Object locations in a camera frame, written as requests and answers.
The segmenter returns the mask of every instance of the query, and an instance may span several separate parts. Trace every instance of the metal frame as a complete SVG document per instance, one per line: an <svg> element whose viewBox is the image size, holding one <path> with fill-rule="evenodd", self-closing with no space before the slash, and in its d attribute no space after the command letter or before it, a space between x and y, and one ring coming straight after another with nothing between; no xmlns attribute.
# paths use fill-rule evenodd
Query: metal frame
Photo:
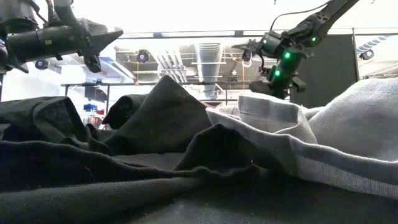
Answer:
<svg viewBox="0 0 398 224"><path fill-rule="evenodd" d="M71 86L79 86L79 87L86 87L86 86L106 86L107 93L106 93L106 114L109 112L109 94L111 90L111 86L155 86L157 83L140 83L136 85L135 83L76 83L76 84L61 84L62 87L65 87L65 96L68 96L68 90ZM246 82L186 82L186 83L178 83L179 85L216 85L220 86L223 85L224 89L221 91L225 92L225 99L224 100L201 100L204 102L225 102L228 105L228 102L237 101L237 99L228 99L228 88L231 85L245 85Z"/></svg>

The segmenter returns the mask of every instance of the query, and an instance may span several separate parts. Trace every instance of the black cloth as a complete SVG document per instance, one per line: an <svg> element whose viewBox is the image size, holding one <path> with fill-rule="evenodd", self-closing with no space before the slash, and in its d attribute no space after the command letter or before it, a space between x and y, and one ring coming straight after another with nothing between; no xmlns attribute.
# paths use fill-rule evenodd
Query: black cloth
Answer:
<svg viewBox="0 0 398 224"><path fill-rule="evenodd" d="M277 170L271 157L236 131L210 126L205 107L169 77L117 131L84 127L70 99L58 97L0 103L0 136L0 223L398 217L393 200L267 174L259 166Z"/></svg>
<svg viewBox="0 0 398 224"><path fill-rule="evenodd" d="M138 110L148 94L131 94L120 97L120 99L109 109L109 113L103 120L113 129L119 129Z"/></svg>

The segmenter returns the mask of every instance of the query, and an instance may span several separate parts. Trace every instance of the red object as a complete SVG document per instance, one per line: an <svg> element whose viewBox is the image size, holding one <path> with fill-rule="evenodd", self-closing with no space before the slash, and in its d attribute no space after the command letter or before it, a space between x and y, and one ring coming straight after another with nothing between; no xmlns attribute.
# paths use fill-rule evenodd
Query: red object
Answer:
<svg viewBox="0 0 398 224"><path fill-rule="evenodd" d="M97 111L97 114L104 115L105 114L105 110L99 110L99 111Z"/></svg>

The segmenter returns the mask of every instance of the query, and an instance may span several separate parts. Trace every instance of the green led light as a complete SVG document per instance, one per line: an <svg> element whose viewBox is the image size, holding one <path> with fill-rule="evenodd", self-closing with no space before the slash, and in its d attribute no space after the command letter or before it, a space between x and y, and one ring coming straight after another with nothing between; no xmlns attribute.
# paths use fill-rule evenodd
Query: green led light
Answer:
<svg viewBox="0 0 398 224"><path fill-rule="evenodd" d="M291 54L290 54L289 52L286 52L285 55L284 55L284 58L285 58L285 59L289 59L290 56L291 56Z"/></svg>

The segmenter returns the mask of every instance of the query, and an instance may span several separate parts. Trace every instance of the ventilation duct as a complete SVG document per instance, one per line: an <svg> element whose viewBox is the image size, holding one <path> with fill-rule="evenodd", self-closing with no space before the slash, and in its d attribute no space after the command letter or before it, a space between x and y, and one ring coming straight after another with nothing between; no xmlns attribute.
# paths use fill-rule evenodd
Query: ventilation duct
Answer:
<svg viewBox="0 0 398 224"><path fill-rule="evenodd" d="M363 52L367 52L370 50L372 47L380 44L381 42L388 40L392 35L380 35L376 39L373 39L371 41L366 42L365 44L359 46L356 48L356 53L361 54Z"/></svg>
<svg viewBox="0 0 398 224"><path fill-rule="evenodd" d="M195 44L200 82L216 82L223 55L222 44ZM215 85L203 87L207 99L216 99Z"/></svg>

